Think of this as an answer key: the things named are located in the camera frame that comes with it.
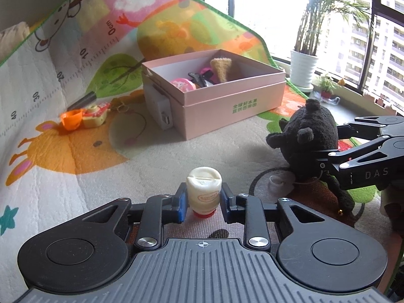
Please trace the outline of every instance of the colorful play mat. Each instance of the colorful play mat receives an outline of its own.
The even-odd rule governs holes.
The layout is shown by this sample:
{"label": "colorful play mat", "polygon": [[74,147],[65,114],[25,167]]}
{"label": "colorful play mat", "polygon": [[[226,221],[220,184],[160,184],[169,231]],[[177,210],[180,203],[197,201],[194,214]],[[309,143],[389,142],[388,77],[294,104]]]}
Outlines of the colorful play mat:
{"label": "colorful play mat", "polygon": [[[305,102],[293,85],[279,108],[193,140],[157,126],[146,109],[141,63],[218,48],[276,67],[260,36],[200,0],[66,0],[0,66],[1,303],[26,290],[17,253],[27,239],[119,197],[141,203],[174,194],[199,166],[217,169],[234,193],[265,202],[288,195],[370,234],[389,250],[391,275],[401,239],[379,212],[376,188],[352,190],[354,218],[338,216],[326,186],[293,185],[280,151],[266,144],[279,118]],[[112,111],[100,127],[66,132],[60,113],[90,91],[99,103],[119,98],[129,109]],[[340,142],[341,149],[352,145]],[[274,174],[286,182],[281,189],[268,185]],[[199,219],[189,211],[185,223],[165,230],[167,237],[242,233],[219,212]]]}

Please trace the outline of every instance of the cardboard box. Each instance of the cardboard box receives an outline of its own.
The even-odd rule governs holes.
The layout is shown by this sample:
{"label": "cardboard box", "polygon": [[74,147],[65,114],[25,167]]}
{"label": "cardboard box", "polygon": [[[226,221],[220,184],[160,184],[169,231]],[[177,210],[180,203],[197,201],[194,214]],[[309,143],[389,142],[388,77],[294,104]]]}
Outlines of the cardboard box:
{"label": "cardboard box", "polygon": [[[232,60],[229,82],[185,93],[170,83],[189,78],[189,72],[199,72],[220,57]],[[142,78],[144,86],[153,86],[170,99],[173,124],[187,140],[279,107],[285,87],[285,72],[225,50],[144,62]]]}

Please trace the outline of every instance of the silver bolt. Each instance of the silver bolt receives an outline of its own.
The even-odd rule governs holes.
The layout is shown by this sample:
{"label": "silver bolt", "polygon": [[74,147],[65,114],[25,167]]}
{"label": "silver bolt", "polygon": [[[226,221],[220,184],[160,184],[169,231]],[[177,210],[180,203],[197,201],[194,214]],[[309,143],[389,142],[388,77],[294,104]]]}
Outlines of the silver bolt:
{"label": "silver bolt", "polygon": [[250,240],[248,241],[249,244],[251,246],[254,247],[264,247],[268,245],[268,239],[264,238],[264,237],[252,237],[250,238]]}
{"label": "silver bolt", "polygon": [[137,244],[142,247],[153,247],[157,244],[157,240],[152,237],[143,237],[137,241]]}

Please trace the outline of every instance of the cartoon bear print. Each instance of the cartoon bear print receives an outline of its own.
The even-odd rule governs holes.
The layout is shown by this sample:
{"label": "cartoon bear print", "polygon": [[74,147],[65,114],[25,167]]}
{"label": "cartoon bear print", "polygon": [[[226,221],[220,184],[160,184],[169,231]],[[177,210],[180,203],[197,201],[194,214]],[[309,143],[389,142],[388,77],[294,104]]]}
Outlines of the cartoon bear print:
{"label": "cartoon bear print", "polygon": [[37,52],[45,51],[51,39],[60,29],[66,18],[75,17],[81,8],[82,0],[67,0],[65,1],[49,18],[48,20],[35,31],[35,37],[38,43],[35,46]]}

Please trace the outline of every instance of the teal star print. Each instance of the teal star print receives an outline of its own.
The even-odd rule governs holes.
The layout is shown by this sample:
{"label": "teal star print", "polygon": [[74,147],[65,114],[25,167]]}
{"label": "teal star print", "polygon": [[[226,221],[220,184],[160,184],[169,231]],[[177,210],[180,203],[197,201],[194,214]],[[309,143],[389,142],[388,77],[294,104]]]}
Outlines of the teal star print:
{"label": "teal star print", "polygon": [[3,216],[0,216],[0,236],[4,234],[6,229],[14,229],[15,222],[14,216],[17,214],[18,207],[10,209],[10,206],[6,206]]}

